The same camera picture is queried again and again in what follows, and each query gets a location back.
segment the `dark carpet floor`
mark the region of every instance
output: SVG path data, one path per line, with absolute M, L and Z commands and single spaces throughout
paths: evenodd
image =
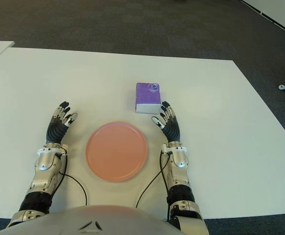
M 238 0 L 0 0 L 15 47 L 234 60 L 285 129 L 285 31 Z M 0 219 L 0 229 L 7 224 Z M 211 235 L 285 234 L 285 215 L 207 220 Z

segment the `black wire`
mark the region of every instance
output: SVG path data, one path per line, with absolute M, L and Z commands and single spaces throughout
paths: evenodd
M 59 171 L 59 173 L 61 174 L 61 175 L 63 175 L 63 176 L 68 176 L 68 177 L 70 177 L 71 179 L 73 179 L 73 180 L 75 180 L 78 184 L 79 184 L 79 186 L 82 188 L 82 190 L 83 190 L 83 192 L 84 192 L 84 194 L 85 194 L 85 206 L 87 205 L 87 194 L 86 194 L 86 191 L 85 191 L 85 189 L 84 189 L 84 187 L 79 183 L 79 181 L 77 180 L 77 179 L 75 179 L 74 177 L 72 177 L 72 176 L 70 176 L 70 175 L 68 175 L 68 174 L 63 174 L 63 173 L 61 173 L 60 171 Z
M 64 174 L 66 173 L 66 169 L 68 168 L 68 152 L 65 150 L 65 166 L 64 166 Z M 64 179 L 64 175 L 62 176 L 59 184 L 57 185 L 57 187 L 55 188 L 55 190 L 53 191 L 53 193 L 51 194 L 51 196 L 53 197 L 55 195 L 55 193 L 57 192 L 58 188 L 60 187 L 60 185 L 62 184 L 62 181 Z
M 166 179 L 164 177 L 163 169 L 162 169 L 162 154 L 163 154 L 163 152 L 161 151 L 161 153 L 160 153 L 160 170 L 161 170 L 161 174 L 162 174 L 164 185 L 166 186 L 166 193 L 167 193 L 167 196 L 168 196 L 168 187 L 167 187 Z M 167 222 L 169 221 L 169 217 L 170 217 L 170 205 L 167 203 L 167 215 L 166 215 Z
M 169 159 L 170 159 L 170 157 L 167 159 L 167 162 L 166 162 L 166 164 L 164 165 L 164 167 L 162 168 L 162 170 L 166 167 L 166 165 L 167 165 Z M 151 182 L 148 184 L 148 186 L 147 186 L 147 187 L 144 189 L 144 191 L 141 193 L 141 195 L 140 195 L 140 197 L 139 197 L 139 199 L 138 199 L 138 201 L 137 201 L 137 204 L 136 204 L 135 208 L 137 208 L 138 203 L 139 203 L 140 199 L 142 198 L 144 192 L 146 192 L 146 190 L 149 188 L 149 186 L 152 184 L 152 182 L 160 175 L 160 173 L 162 172 L 162 170 L 159 171 L 159 173 L 151 180 Z

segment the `round plate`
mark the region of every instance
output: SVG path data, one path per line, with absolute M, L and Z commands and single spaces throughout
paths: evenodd
M 115 121 L 96 130 L 89 138 L 86 161 L 100 178 L 117 182 L 135 175 L 147 158 L 147 143 L 135 126 Z

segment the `robotic arm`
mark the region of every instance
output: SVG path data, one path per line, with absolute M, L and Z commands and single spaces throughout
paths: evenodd
M 164 122 L 157 117 L 152 117 L 153 122 L 158 125 L 167 138 L 168 144 L 162 145 L 162 153 L 168 154 L 168 196 L 169 223 L 182 232 L 192 235 L 208 235 L 208 229 L 201 216 L 199 206 L 191 190 L 188 179 L 188 159 L 185 155 L 187 149 L 180 142 L 180 130 L 175 113 L 166 101 L 162 103 L 160 113 Z
M 46 144 L 37 152 L 39 158 L 35 163 L 35 176 L 19 211 L 13 215 L 8 227 L 49 213 L 52 198 L 57 190 L 61 157 L 67 157 L 68 146 L 61 146 L 61 141 L 77 118 L 77 113 L 65 117 L 70 110 L 68 105 L 68 102 L 63 102 L 54 111 L 47 129 Z
M 35 176 L 26 196 L 8 224 L 0 231 L 6 234 L 166 234 L 166 235 L 209 235 L 206 224 L 195 203 L 189 183 L 186 148 L 180 142 L 180 130 L 175 113 L 167 102 L 163 102 L 161 113 L 164 123 L 158 118 L 152 120 L 165 134 L 168 144 L 163 144 L 162 153 L 167 154 L 167 203 L 169 219 L 164 222 L 141 210 L 119 206 L 88 206 L 50 213 L 52 198 L 61 184 L 58 174 L 61 157 L 66 158 L 67 145 L 61 141 L 77 114 L 66 115 L 69 103 L 63 102 L 55 110 L 47 129 L 47 141 L 38 150 Z

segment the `purple box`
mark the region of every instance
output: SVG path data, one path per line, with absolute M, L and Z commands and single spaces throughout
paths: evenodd
M 158 83 L 136 84 L 136 113 L 158 114 L 161 108 L 160 86 Z

